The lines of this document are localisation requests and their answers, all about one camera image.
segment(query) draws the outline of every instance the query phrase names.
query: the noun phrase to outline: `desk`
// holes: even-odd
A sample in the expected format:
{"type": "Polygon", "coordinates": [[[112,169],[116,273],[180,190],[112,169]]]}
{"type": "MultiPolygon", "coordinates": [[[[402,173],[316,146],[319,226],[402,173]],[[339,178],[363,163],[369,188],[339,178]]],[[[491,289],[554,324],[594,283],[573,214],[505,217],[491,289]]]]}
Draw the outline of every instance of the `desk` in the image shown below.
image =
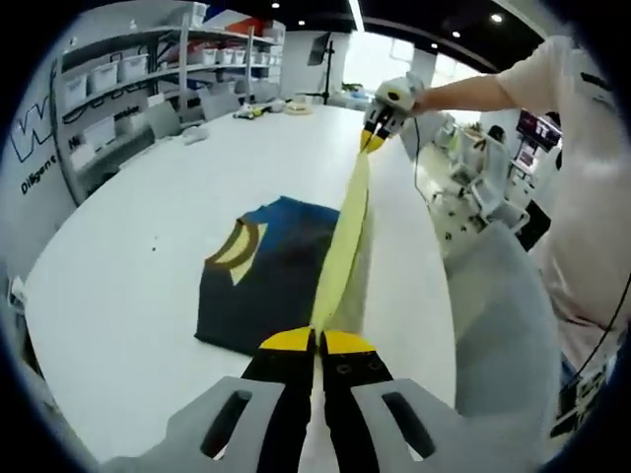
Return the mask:
{"type": "MultiPolygon", "coordinates": [[[[173,138],[130,163],[48,244],[27,281],[28,326],[56,401],[97,460],[142,453],[174,412],[242,374],[248,357],[193,338],[203,260],[237,216],[279,195],[339,208],[362,117],[322,106],[305,116],[215,120],[204,125],[208,140],[184,147],[173,138]]],[[[454,405],[447,281],[398,139],[372,155],[370,198],[363,333],[395,376],[454,405]]],[[[313,400],[319,409],[321,392],[313,400]]],[[[318,422],[301,471],[332,454],[318,422]]]]}

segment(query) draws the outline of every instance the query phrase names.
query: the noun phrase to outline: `floor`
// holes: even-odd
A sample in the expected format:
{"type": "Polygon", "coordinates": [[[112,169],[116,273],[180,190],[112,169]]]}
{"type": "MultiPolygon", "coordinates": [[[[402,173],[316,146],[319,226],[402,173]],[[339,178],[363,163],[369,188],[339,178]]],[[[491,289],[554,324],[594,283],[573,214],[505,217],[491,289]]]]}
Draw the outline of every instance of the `floor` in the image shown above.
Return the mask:
{"type": "Polygon", "coordinates": [[[421,150],[416,167],[416,188],[429,206],[444,257],[480,231],[470,220],[475,215],[471,206],[456,198],[461,185],[450,178],[449,167],[447,154],[433,143],[421,150]]]}

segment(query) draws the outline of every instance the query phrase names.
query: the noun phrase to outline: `ceiling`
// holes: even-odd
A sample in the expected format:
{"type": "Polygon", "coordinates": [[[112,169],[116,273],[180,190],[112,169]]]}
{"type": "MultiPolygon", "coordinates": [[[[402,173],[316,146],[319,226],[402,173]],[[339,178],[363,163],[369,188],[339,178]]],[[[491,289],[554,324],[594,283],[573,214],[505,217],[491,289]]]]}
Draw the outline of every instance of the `ceiling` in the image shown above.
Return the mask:
{"type": "MultiPolygon", "coordinates": [[[[491,0],[359,0],[365,29],[413,42],[428,52],[442,52],[481,72],[506,69],[529,56],[541,37],[491,0]],[[503,22],[493,23],[493,14],[503,22]],[[452,36],[453,31],[460,38],[452,36]]],[[[229,8],[260,19],[274,19],[288,31],[355,30],[347,0],[218,0],[229,8]],[[280,8],[272,9],[276,1],[280,8]]]]}

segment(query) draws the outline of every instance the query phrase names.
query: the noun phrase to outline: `window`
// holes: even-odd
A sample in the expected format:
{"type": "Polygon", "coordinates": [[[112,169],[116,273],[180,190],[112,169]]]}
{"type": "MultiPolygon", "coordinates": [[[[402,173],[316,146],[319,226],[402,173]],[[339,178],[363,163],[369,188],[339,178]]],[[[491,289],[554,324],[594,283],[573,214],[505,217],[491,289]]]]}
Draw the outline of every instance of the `window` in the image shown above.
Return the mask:
{"type": "MultiPolygon", "coordinates": [[[[483,75],[472,67],[451,59],[445,54],[438,54],[436,56],[434,76],[432,77],[432,87],[441,87],[452,82],[483,75]]],[[[460,125],[468,125],[479,121],[481,114],[479,111],[468,110],[449,110],[449,113],[456,119],[456,123],[460,125]]]]}
{"type": "Polygon", "coordinates": [[[413,57],[411,42],[353,32],[344,63],[344,82],[362,84],[367,92],[374,92],[383,81],[404,76],[413,57]]]}

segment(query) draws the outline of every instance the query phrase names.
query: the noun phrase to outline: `person's arm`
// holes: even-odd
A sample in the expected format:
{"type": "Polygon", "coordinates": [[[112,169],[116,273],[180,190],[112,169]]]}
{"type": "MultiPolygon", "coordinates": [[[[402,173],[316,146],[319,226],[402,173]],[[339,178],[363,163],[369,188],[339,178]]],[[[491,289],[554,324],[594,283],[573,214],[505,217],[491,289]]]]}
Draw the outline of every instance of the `person's arm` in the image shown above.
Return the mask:
{"type": "Polygon", "coordinates": [[[558,111],[560,52],[569,38],[554,36],[528,58],[497,75],[473,77],[429,89],[417,97],[415,111],[527,108],[535,114],[558,111]]]}
{"type": "Polygon", "coordinates": [[[464,79],[446,86],[429,89],[419,95],[416,110],[479,110],[515,108],[517,104],[500,86],[497,76],[464,79]]]}

